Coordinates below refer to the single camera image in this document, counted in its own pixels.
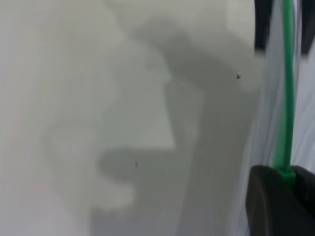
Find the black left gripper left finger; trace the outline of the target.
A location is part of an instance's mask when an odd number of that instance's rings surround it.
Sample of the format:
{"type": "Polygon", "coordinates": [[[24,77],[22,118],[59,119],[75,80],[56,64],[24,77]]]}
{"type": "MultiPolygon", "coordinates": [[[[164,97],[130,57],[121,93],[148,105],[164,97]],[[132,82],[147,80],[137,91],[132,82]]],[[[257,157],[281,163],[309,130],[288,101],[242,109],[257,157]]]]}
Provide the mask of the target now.
{"type": "Polygon", "coordinates": [[[283,177],[267,166],[250,170],[246,213],[251,236],[290,235],[290,188],[283,177]]]}

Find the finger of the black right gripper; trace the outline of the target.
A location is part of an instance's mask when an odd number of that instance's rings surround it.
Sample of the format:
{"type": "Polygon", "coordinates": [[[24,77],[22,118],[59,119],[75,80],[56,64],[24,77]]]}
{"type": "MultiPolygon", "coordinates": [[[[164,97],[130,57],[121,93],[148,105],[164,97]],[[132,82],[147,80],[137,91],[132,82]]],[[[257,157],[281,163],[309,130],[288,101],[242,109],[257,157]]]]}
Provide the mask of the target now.
{"type": "Polygon", "coordinates": [[[267,40],[269,37],[272,1],[254,0],[254,9],[255,9],[254,48],[256,51],[265,51],[267,40]]]}
{"type": "Polygon", "coordinates": [[[301,54],[307,55],[315,37],[315,0],[302,0],[301,54]]]}

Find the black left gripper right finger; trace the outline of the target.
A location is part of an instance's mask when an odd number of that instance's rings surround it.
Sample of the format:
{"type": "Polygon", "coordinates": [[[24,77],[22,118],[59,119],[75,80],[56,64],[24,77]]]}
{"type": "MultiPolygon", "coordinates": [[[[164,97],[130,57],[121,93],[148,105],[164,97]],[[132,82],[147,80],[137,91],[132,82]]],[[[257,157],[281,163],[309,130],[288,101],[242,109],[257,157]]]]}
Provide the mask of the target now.
{"type": "Polygon", "coordinates": [[[314,236],[315,235],[315,175],[300,167],[292,166],[296,174],[294,194],[305,214],[299,213],[295,230],[292,236],[314,236]]]}

